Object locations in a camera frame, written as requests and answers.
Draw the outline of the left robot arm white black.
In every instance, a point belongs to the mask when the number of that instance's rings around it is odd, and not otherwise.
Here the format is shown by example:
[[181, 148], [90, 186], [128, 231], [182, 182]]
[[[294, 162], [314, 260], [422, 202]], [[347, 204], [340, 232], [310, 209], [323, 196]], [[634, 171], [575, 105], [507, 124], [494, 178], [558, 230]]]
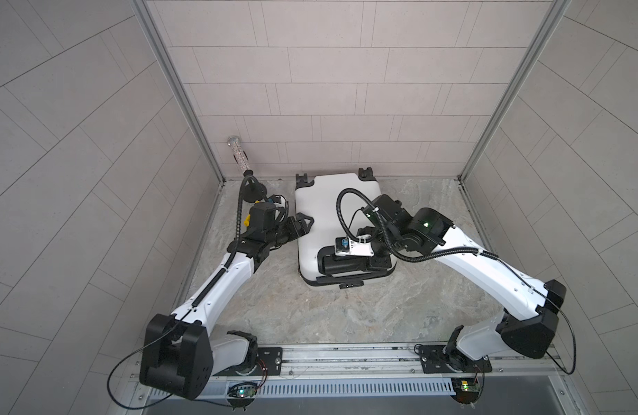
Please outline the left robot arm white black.
[[291, 215], [286, 199], [267, 195], [253, 172], [245, 172], [239, 188], [234, 240], [208, 280], [171, 314], [149, 322], [139, 382], [185, 399], [196, 399], [210, 377], [234, 369], [249, 374], [260, 367], [255, 335], [231, 330], [210, 335], [222, 311], [274, 248], [307, 235], [310, 216]]

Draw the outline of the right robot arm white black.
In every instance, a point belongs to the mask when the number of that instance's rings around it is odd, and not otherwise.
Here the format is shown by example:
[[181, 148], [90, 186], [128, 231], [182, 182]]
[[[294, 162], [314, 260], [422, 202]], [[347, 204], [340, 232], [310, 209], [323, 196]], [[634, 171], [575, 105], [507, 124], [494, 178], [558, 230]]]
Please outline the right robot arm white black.
[[382, 246], [386, 255], [410, 264], [436, 260], [461, 273], [493, 297], [502, 311], [471, 326], [458, 326], [445, 344], [444, 358], [456, 372], [467, 372], [490, 354], [512, 350], [521, 356], [541, 359], [548, 355], [559, 322], [568, 320], [561, 307], [566, 287], [553, 279], [544, 283], [509, 265], [485, 250], [445, 215], [430, 209], [409, 214], [388, 195], [374, 200], [355, 188], [345, 188], [336, 198], [341, 228], [353, 242], [355, 235], [343, 219], [343, 198], [362, 200], [363, 214], [372, 223], [370, 241]]

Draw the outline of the white hard-shell suitcase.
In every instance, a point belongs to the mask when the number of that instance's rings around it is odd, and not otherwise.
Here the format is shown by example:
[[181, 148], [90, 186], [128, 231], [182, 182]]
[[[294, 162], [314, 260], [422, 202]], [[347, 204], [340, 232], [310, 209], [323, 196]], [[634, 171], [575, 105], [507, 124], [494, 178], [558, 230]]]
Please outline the white hard-shell suitcase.
[[311, 216], [315, 223], [307, 235], [298, 240], [298, 270], [303, 281], [315, 289], [348, 289], [391, 275], [363, 273], [355, 270], [350, 256], [335, 255], [336, 238], [347, 237], [343, 226], [350, 226], [356, 234], [362, 228], [369, 230], [372, 223], [361, 213], [365, 202], [356, 195], [345, 195], [341, 200], [343, 219], [338, 218], [336, 200], [345, 188], [354, 188], [374, 200], [381, 195], [381, 187], [370, 167], [356, 173], [343, 173], [309, 178], [296, 175], [295, 208], [298, 213]]

